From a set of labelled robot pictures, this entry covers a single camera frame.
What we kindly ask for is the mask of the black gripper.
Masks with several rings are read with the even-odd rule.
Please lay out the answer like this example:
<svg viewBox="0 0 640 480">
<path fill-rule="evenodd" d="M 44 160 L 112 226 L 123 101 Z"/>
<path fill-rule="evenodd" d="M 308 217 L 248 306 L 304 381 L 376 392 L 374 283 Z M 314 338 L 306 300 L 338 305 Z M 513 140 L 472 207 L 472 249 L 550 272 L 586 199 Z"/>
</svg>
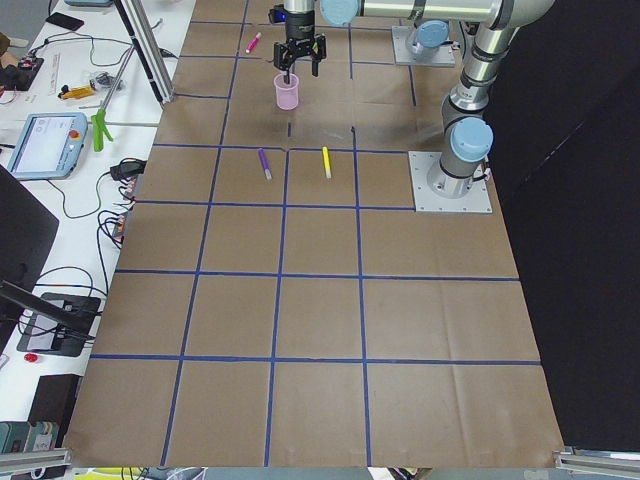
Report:
<svg viewBox="0 0 640 480">
<path fill-rule="evenodd" d="M 319 76 L 320 63 L 326 58 L 326 36 L 315 36 L 315 1 L 285 0 L 286 43 L 275 42 L 273 65 L 283 73 L 285 84 L 291 83 L 290 71 L 299 58 L 299 50 L 310 50 L 313 77 Z"/>
</svg>

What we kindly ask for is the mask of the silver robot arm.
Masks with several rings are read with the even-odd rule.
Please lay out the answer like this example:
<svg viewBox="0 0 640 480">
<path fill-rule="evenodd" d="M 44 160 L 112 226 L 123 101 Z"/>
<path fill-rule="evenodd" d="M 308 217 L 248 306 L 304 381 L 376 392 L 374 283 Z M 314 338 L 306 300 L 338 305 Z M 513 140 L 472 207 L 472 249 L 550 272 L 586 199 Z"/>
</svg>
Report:
<svg viewBox="0 0 640 480">
<path fill-rule="evenodd" d="M 434 194 L 448 199 L 465 196 L 478 180 L 474 175 L 486 159 L 493 132 L 482 119 L 500 62 L 518 30 L 543 17 L 551 1 L 322 1 L 324 20 L 334 26 L 357 16 L 476 23 L 473 42 L 463 56 L 459 83 L 443 100 L 445 146 L 426 179 Z"/>
<path fill-rule="evenodd" d="M 449 39 L 449 23 L 432 19 L 415 22 L 407 40 L 407 48 L 415 55 L 443 46 Z"/>
</svg>

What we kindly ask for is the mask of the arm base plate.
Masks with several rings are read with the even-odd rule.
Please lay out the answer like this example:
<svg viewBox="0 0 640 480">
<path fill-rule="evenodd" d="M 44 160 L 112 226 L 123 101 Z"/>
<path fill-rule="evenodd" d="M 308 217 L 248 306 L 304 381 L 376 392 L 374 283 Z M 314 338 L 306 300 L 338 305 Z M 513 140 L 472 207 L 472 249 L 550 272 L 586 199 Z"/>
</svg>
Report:
<svg viewBox="0 0 640 480">
<path fill-rule="evenodd" d="M 391 37 L 396 65 L 453 68 L 456 64 L 445 21 L 393 26 Z"/>
<path fill-rule="evenodd" d="M 417 213 L 491 214 L 486 176 L 479 165 L 471 177 L 457 179 L 440 165 L 441 152 L 409 151 L 409 171 Z"/>
</svg>

